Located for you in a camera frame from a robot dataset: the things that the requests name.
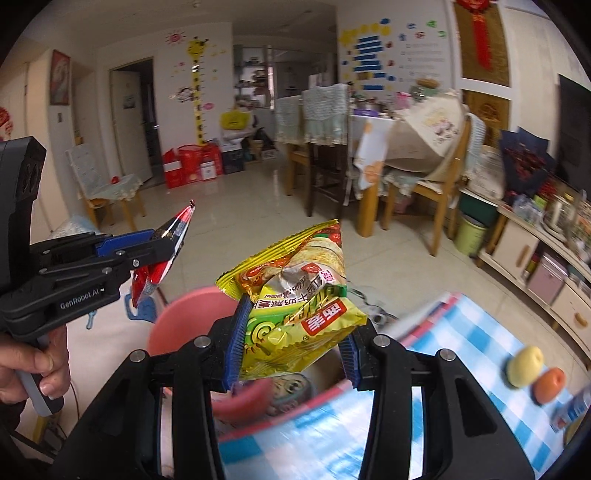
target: fingernail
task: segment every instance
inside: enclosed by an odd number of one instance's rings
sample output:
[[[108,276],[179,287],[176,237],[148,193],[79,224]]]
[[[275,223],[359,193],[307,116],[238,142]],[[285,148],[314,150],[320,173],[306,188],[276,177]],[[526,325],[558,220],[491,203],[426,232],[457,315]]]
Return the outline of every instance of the fingernail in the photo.
[[[55,398],[53,398],[51,396],[51,394],[53,393],[53,385],[51,384],[44,384],[39,386],[39,390],[41,390],[41,393],[44,394],[46,397],[49,397],[50,400],[55,400]]]
[[[50,372],[53,368],[53,359],[43,352],[35,353],[35,368],[40,372]]]

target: door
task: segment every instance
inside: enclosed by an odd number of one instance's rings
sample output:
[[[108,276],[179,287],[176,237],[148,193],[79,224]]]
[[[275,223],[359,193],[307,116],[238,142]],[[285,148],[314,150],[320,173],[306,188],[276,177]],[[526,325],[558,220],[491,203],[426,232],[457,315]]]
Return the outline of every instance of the door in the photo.
[[[492,258],[517,280],[521,280],[521,274],[530,263],[537,246],[538,239],[534,235],[509,221]]]
[[[111,72],[113,128],[123,173],[142,182],[152,177],[144,131],[142,91],[137,72]]]

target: yellow snack bag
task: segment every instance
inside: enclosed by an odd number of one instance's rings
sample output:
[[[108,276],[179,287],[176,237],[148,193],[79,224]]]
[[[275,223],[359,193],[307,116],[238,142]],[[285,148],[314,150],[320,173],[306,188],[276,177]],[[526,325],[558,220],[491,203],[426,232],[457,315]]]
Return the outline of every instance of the yellow snack bag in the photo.
[[[274,320],[255,317],[251,324],[270,327],[266,335],[245,342],[241,380],[272,377],[301,372],[350,334],[364,325],[367,315],[346,297],[337,297],[326,290],[319,292],[297,312],[276,325]]]
[[[254,302],[241,379],[300,372],[367,316],[347,300],[340,225],[310,227],[248,258],[217,279],[234,299]]]

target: red box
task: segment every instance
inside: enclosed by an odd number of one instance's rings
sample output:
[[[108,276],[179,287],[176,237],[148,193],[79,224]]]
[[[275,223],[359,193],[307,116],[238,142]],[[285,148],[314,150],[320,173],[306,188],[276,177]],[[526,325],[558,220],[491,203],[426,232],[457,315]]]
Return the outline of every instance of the red box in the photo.
[[[201,162],[203,161],[203,148],[197,145],[184,145],[178,148],[178,159],[183,166],[185,183],[193,183],[201,180]]]
[[[220,147],[213,142],[209,142],[203,147],[203,158],[201,160],[202,163],[211,161],[216,167],[216,175],[218,177],[223,175],[222,151],[220,150]]]
[[[183,166],[174,149],[170,149],[162,156],[164,178],[169,189],[185,185]]]

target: tv stand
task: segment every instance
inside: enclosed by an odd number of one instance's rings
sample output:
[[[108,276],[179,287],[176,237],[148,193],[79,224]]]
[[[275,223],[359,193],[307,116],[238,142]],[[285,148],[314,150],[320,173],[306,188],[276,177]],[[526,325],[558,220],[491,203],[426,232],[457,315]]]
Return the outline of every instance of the tv stand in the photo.
[[[547,304],[528,289],[527,280],[522,276],[539,242],[561,256],[591,283],[589,266],[579,260],[558,239],[546,232],[542,226],[527,223],[504,204],[501,204],[497,211],[499,218],[489,242],[478,254],[476,265],[478,267],[482,267],[484,263],[490,265],[533,299],[552,318],[553,330],[558,331],[562,327],[581,347],[587,356],[585,362],[587,370],[591,370],[591,299],[578,288],[575,282],[567,278],[556,299],[552,304]],[[495,255],[503,235],[511,235],[511,242],[515,249],[513,256],[500,255],[500,252]]]

